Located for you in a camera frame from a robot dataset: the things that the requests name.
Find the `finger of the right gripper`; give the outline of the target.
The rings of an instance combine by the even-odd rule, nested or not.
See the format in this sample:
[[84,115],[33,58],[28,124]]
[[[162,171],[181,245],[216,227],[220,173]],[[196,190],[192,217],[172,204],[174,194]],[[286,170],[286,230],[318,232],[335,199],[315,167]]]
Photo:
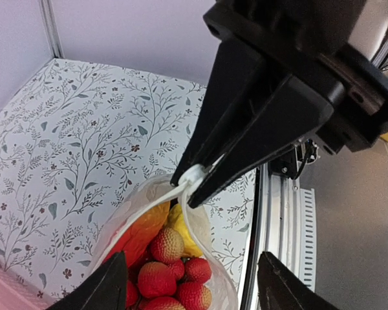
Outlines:
[[219,45],[195,130],[171,178],[172,185],[190,167],[209,167],[224,154],[243,126],[237,120],[239,107],[264,66],[264,57],[240,40]]
[[196,208],[223,191],[246,172],[288,152],[303,136],[314,132],[331,117],[332,105],[296,77],[288,76],[267,97],[242,103],[229,119],[206,130],[204,154],[192,164],[208,168],[190,195]]

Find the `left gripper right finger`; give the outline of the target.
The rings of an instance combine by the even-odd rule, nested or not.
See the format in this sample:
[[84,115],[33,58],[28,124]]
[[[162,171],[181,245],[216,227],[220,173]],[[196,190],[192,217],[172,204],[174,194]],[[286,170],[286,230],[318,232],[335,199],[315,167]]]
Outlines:
[[270,252],[263,252],[257,270],[259,305],[271,310],[338,310],[311,291]]

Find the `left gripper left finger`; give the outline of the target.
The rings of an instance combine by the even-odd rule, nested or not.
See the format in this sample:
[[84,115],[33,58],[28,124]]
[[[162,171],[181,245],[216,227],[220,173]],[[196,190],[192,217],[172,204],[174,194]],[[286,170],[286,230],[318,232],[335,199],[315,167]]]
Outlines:
[[48,310],[125,309],[128,270],[123,252],[112,255],[86,281]]

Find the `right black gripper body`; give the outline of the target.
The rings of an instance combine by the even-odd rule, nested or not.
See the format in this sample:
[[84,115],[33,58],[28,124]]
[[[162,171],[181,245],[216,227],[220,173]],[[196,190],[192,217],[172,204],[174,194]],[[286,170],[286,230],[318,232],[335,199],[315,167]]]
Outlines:
[[329,152],[367,149],[388,132],[388,78],[372,62],[388,29],[388,1],[217,1],[204,21],[221,43],[240,40],[264,57],[242,103],[292,76],[332,105],[310,133]]

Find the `red lychee toy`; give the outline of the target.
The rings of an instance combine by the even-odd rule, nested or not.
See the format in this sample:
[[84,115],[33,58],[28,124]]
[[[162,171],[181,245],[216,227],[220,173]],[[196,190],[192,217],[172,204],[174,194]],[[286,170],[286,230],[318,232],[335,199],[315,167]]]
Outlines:
[[177,281],[172,270],[161,262],[148,262],[142,266],[137,281],[140,294],[148,299],[173,296]]

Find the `clear dotted zip bag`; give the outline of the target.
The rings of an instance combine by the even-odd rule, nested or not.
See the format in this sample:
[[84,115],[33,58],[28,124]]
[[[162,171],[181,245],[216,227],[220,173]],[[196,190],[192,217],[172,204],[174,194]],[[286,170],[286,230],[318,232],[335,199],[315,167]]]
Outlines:
[[175,186],[168,175],[149,178],[103,225],[89,272],[123,254],[126,309],[237,309],[236,288],[211,251],[208,215],[189,203],[205,176],[194,165]]

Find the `yellow toy pear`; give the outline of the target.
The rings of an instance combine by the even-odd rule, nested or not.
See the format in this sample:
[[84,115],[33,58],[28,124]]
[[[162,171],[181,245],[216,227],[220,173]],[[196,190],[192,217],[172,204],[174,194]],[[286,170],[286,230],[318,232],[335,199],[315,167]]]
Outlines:
[[166,227],[170,227],[176,230],[182,237],[184,241],[184,250],[182,257],[192,258],[192,257],[201,257],[203,255],[200,248],[193,241],[188,228],[184,221],[184,215],[182,213],[182,207],[179,203],[172,206],[169,211]]

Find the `pink plastic basket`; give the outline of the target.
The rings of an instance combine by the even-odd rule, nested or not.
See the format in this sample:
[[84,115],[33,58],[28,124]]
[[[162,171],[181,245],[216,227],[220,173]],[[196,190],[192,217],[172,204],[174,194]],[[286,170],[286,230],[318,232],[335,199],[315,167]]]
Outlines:
[[0,309],[47,309],[58,301],[21,275],[0,268]]

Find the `floral table mat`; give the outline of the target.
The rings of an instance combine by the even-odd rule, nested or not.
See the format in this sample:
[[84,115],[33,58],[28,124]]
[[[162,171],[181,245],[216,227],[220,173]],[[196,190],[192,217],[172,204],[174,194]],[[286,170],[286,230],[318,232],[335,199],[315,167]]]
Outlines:
[[55,59],[0,112],[0,268],[61,299],[87,276],[106,221],[172,174],[201,84]]

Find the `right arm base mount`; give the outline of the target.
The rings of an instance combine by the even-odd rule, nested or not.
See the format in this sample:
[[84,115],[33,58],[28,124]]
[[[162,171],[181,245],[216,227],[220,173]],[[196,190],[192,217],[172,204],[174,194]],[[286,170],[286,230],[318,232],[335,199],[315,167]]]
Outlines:
[[307,139],[304,143],[270,161],[268,164],[269,173],[296,180],[307,165],[317,160],[319,156],[318,150],[317,144],[312,139]]

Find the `aluminium front rail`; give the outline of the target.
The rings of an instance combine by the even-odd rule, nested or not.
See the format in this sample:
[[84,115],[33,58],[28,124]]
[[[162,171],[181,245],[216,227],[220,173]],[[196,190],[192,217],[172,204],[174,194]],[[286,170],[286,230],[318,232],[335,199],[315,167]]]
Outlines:
[[248,233],[238,296],[240,309],[258,309],[257,262],[271,252],[309,289],[316,287],[316,198],[299,180],[256,170],[252,222]]

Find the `left aluminium post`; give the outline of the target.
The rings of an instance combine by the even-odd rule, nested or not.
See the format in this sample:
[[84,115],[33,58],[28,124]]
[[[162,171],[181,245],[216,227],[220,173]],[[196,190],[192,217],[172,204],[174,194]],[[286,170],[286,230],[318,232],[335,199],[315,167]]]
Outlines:
[[52,7],[52,1],[39,0],[38,3],[52,57],[56,59],[64,59],[65,57],[62,50],[61,40],[58,34],[56,19]]

